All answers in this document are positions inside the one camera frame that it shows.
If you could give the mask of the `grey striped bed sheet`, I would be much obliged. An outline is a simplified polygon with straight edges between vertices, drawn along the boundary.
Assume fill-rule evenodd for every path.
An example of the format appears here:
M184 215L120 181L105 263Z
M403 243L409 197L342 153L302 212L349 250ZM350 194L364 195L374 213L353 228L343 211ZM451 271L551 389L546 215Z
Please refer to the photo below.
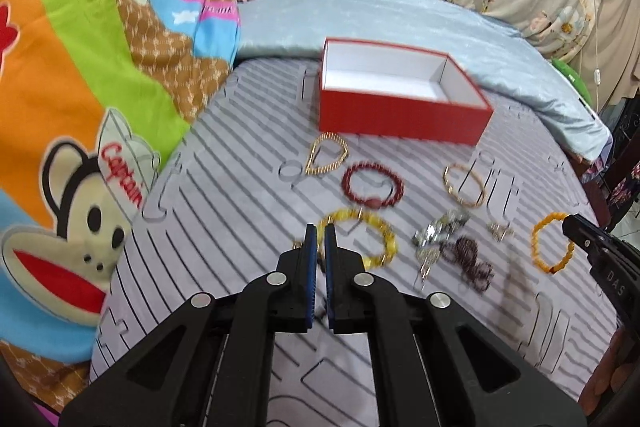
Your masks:
M313 61L251 60L235 69L175 151L132 227L112 277L91 372L102 374L198 291L240 291L272 270L307 225L347 205L341 171L307 176L318 139L318 110L304 95ZM592 216L562 150L528 107L498 94L474 146L349 135L350 162L377 161L400 176L405 193L382 211L398 253L382 270L400 291L445 291L521 357L577 397L600 361L617 320L583 255L558 274L539 271L565 253L561 227L532 228L552 212ZM494 269L478 293L441 261L416 279L416 231L454 209L444 168L471 167L486 187L483 207L463 233ZM368 343L333 336L319 317L303 336L281 335L273 350L268 421L279 426L373 426L376 406Z

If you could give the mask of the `red cardboard box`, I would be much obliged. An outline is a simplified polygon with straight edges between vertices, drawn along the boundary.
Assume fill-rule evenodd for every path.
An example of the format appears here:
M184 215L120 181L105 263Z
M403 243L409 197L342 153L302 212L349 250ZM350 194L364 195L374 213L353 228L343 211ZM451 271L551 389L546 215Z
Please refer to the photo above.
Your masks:
M447 53L327 38L318 80L319 129L475 145L494 109Z

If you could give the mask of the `thin gold bangle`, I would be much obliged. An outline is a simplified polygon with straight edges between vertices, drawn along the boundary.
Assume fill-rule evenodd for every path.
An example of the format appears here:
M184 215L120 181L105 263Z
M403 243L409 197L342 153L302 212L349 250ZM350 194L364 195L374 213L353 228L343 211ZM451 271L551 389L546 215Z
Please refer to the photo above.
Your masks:
M442 172L442 184L447 195L458 205L476 209L485 204L485 182L471 167L453 162Z

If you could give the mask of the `colourful monkey cartoon quilt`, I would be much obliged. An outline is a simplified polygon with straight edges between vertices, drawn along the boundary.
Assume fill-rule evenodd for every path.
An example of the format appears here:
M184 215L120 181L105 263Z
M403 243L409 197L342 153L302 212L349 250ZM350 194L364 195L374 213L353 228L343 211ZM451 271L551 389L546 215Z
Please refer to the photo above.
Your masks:
M238 44L235 0L1 0L1 356L38 409L86 387L131 225Z

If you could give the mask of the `light blue blanket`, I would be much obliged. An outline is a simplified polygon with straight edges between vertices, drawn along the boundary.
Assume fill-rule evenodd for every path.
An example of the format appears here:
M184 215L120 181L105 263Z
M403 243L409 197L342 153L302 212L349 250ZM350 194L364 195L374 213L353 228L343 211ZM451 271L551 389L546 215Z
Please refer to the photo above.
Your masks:
M450 54L481 88L528 106L565 150L595 161L611 131L507 23L442 0L250 0L240 4L239 61L320 56L329 38Z

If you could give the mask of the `green object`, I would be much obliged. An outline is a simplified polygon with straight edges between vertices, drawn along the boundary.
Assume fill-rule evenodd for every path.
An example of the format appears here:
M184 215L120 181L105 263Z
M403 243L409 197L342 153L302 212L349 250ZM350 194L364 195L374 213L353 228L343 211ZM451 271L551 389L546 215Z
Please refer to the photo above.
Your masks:
M579 76L578 72L576 72L573 67L570 67L570 65L559 60L558 58L552 58L551 64L572 84L573 88L579 93L579 95L587 104L592 103L592 98L585 84L585 81L582 80L582 77Z

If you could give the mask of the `silver wristwatch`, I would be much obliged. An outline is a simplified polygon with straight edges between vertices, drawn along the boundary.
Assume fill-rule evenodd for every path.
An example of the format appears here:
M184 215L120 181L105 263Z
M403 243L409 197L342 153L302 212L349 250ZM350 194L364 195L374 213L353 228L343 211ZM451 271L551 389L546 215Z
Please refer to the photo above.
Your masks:
M413 234L413 244L418 248L447 242L470 219L465 210L454 209L447 211L442 217L432 221L426 227Z

